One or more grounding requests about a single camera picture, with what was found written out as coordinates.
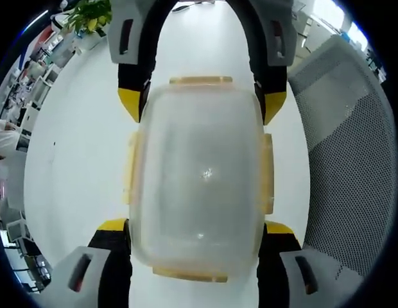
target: plastic container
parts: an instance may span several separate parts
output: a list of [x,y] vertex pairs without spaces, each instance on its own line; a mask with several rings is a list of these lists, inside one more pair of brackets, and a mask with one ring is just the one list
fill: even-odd
[[261,111],[253,93],[219,82],[226,80],[173,80],[151,92],[144,109],[130,233],[132,254],[158,274],[225,281],[257,260]]

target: mesh chair back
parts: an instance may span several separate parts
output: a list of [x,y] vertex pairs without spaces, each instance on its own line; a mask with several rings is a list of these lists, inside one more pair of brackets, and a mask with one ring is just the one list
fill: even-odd
[[390,229],[397,198],[389,102],[364,59],[336,35],[290,72],[289,82],[309,150],[305,245],[366,275]]

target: white lab coat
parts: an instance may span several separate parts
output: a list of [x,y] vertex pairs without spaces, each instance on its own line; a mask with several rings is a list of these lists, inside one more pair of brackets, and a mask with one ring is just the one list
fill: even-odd
[[21,107],[12,100],[10,104],[12,104],[12,107],[8,110],[8,113],[6,114],[6,120],[11,123],[16,123],[21,113]]
[[6,121],[0,120],[0,156],[12,154],[19,141],[19,132],[5,130]]

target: person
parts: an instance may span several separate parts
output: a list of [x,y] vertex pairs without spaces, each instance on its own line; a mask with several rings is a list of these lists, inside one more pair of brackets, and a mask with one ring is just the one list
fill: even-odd
[[22,79],[24,79],[24,77],[28,74],[28,69],[29,69],[30,64],[31,64],[31,60],[28,60],[25,62],[24,69],[19,74],[18,82],[20,82]]
[[18,119],[21,115],[22,103],[16,102],[14,99],[9,100],[8,112],[6,113],[6,121],[9,123],[18,123]]
[[28,146],[29,140],[18,132],[14,124],[0,119],[0,160],[15,150],[27,152]]

